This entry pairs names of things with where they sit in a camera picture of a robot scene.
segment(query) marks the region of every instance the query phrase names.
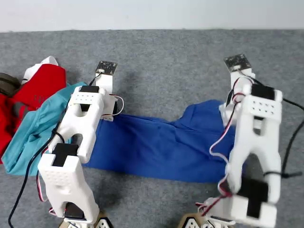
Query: blue cloth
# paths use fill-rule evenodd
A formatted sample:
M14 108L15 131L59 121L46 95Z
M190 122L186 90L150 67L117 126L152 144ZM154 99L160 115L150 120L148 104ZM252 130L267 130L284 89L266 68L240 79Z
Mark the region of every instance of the blue cloth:
M90 161L84 166L144 177L189 182L218 182L225 171L221 158L209 147L224 131L221 102L206 101L187 107L182 118L121 114L113 122L100 121ZM235 129L214 148L228 157Z
M2 157L7 173L25 174L31 157L51 136L51 131L60 120L61 113L75 87L82 85L85 83L77 83L59 90L49 97L38 110L26 114ZM38 163L37 158L31 166L30 175L36 175Z

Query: red cloth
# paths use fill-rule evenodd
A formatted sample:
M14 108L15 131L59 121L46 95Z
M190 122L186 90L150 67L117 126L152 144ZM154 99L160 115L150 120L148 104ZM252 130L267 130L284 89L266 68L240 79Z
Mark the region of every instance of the red cloth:
M65 70L52 64L43 64L12 98L0 94L0 157L26 112L37 110L46 99L65 87ZM17 109L17 116L13 114L14 107Z

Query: black wire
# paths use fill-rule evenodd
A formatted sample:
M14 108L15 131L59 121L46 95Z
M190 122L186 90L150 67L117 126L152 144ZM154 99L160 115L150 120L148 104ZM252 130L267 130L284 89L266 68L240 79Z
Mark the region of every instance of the black wire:
M57 123L56 127L54 128L55 130L57 130L57 128L59 127L59 124L60 124L60 122ZM22 196L22 193L24 191L24 188L25 188L25 186L27 184L28 177L29 177L29 175L28 175L29 174L29 169L30 169L32 163L34 162L34 160L44 151L44 149L48 146L48 144L51 142L51 140L54 138L54 136L55 136L55 134L52 132L51 137L46 141L46 143L29 160L29 163L28 163L28 166L27 166L27 170L25 172L23 184L22 184L20 192L19 192L19 194L17 196L17 199L16 199L16 202L14 204L14 207L13 207L13 209L11 210L11 212L9 214L8 223L9 223L9 227L11 227L11 228L14 228L13 225L12 225L12 223L11 223L11 218L12 218L12 216L13 216L13 214L14 214L14 212L15 212L18 204L19 204L19 200L20 200L20 198Z
M65 139L64 139L64 138L62 137L62 135L59 134L55 129L52 130L52 133L58 135L59 138L61 139L62 143L65 143Z
M208 221L208 223L210 223L210 225L211 225L213 228L215 228L214 225L213 225L209 220L207 220L207 221Z
M262 85L264 86L263 83L261 83L259 80L251 77L251 76L248 76L248 75L245 75L242 71L239 70L239 73L244 75L244 76L247 76L247 77L250 77L255 83L259 84L259 85ZM283 98L283 101L285 101L286 103L289 103L291 105L294 105L300 109L302 109L304 111L304 107L296 102L293 102L293 101L290 101L286 98ZM286 166L287 166L287 162L288 162L288 158L289 158L289 154L290 154L290 150L291 150L291 147L293 145L293 142L297 136L297 134L299 133L299 131L302 129L304 125L304 119L301 121L301 123L298 125L298 127L296 128L296 130L294 131L293 135L291 136L289 142L288 142L288 145L287 145L287 148L286 148L286 152L285 152L285 156L283 158L283 163L282 163L282 172L279 173L279 172L276 172L276 171L268 171L268 172L265 172L264 173L264 176L268 175L268 174L278 174L278 175L281 175L282 178L290 178L290 177L296 177L296 176L302 176L302 172L301 171L298 171L298 172L293 172L293 173L286 173L285 170L286 170Z
M78 226L76 226L75 224L69 222L69 224L71 224L73 227L79 228Z
M94 78L92 79L92 81L89 83L89 86L91 86L91 85L94 83L94 81L95 81L101 74L102 74L102 72L100 72L99 75L97 75L96 77L94 77Z
M60 118L60 119L63 118L63 114L67 111L68 103L69 103L69 100L68 100L68 102L67 102L67 104L66 104L65 109L64 109L64 110L62 111L62 113L61 113L61 118ZM44 149L48 146L48 144L52 141L52 139L54 138L55 134L57 134L57 135L61 138L61 140L63 141L63 143L65 142L64 139L63 139L63 137L62 137L62 135L60 135L60 134L57 132L57 129L58 129L60 123L61 123L61 121L59 121L59 122L56 124L56 126L55 126L54 129L52 130L51 137L46 141L46 143L45 143L45 144L44 144L44 145L43 145L43 146L42 146L42 147L41 147L41 148L32 156L32 158L29 160L29 163L28 163L28 166L27 166L27 170L26 170L25 176L24 176L24 181L23 181L23 183L22 183L20 192L19 192L19 194L18 194L18 196L17 196L17 199L16 199L16 202L15 202L15 204L14 204L14 206L13 206L13 209L11 210L11 212L10 212L10 214L9 214L8 223L9 223L9 227L10 227L10 228L14 228L13 225L12 225L12 223L11 223L11 218L12 218L12 216L13 216L13 214L14 214L14 212L15 212L15 210L16 210L18 204L19 204L19 200L20 200L20 198L21 198L21 196L22 196L22 193L23 193L23 191L24 191L24 188L25 188L25 186L26 186L26 184L27 184L28 177L29 177L29 175L28 175L28 174L29 174L29 169L30 169L32 163L33 163L34 160L35 160L35 159L44 151Z

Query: gray carpet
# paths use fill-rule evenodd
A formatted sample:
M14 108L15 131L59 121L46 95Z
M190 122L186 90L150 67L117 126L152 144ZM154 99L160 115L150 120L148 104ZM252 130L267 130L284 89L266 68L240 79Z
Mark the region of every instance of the gray carpet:
M67 81L89 82L99 60L118 62L114 91L124 97L128 114L174 120L185 108L208 99L224 100L230 78L223 57L244 53L262 82L304 104L304 31L281 30L145 30L61 31L0 34L0 72L21 78L27 67L53 55L67 71ZM303 117L283 105L280 153ZM304 170L304 131L294 143L288 171ZM254 159L249 172L260 174ZM194 202L217 195L215 184L158 180L85 169L100 208L116 228L174 228ZM19 192L23 177L0 166L0 227ZM278 228L302 228L303 177L282 180ZM55 228L30 178L13 217L16 228Z

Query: white cloth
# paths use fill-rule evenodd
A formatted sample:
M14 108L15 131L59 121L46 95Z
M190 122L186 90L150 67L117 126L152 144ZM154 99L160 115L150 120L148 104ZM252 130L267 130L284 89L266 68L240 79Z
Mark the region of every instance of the white cloth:
M49 56L41 61L41 63L37 63L34 66L26 69L21 84L28 82L39 70L42 64L53 64L58 66L58 62L53 56Z

